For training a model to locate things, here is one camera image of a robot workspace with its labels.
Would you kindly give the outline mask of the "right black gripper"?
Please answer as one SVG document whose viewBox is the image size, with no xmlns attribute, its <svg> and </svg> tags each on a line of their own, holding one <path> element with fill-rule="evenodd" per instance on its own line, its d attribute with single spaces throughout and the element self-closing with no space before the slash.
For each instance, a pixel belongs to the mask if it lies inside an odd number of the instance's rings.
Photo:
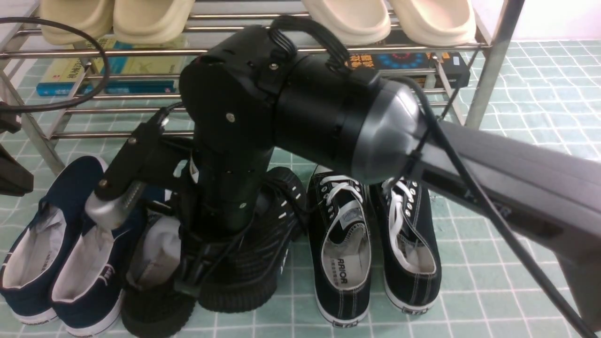
<svg viewBox="0 0 601 338">
<path fill-rule="evenodd" d="M 273 152 L 270 137 L 195 136 L 177 197 L 182 222 L 182 254 L 175 276 L 177 291 L 199 297 L 201 284 L 249 230 L 264 175 Z"/>
</svg>

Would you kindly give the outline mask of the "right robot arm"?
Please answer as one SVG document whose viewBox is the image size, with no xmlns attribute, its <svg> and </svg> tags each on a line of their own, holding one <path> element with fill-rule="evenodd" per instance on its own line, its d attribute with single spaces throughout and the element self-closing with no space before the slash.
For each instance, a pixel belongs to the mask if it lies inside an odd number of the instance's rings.
<svg viewBox="0 0 601 338">
<path fill-rule="evenodd" d="M 586 311 L 567 304 L 514 233 L 575 265 L 599 264 L 598 163 L 440 120 L 413 79 L 352 69 L 345 45 L 300 17 L 236 32 L 179 84 L 200 170 L 183 224 L 251 224 L 274 147 L 363 184 L 405 176 L 487 216 L 579 335 L 595 337 Z"/>
</svg>

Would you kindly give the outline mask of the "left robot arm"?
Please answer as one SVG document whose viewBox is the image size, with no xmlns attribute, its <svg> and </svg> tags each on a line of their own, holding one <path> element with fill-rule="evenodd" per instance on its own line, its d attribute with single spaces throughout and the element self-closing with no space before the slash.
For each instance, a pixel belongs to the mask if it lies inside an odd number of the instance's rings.
<svg viewBox="0 0 601 338">
<path fill-rule="evenodd" d="M 1 111 L 0 132 L 17 133 L 21 130 L 21 116 Z M 33 191 L 34 176 L 0 146 L 0 194 L 23 197 Z"/>
</svg>

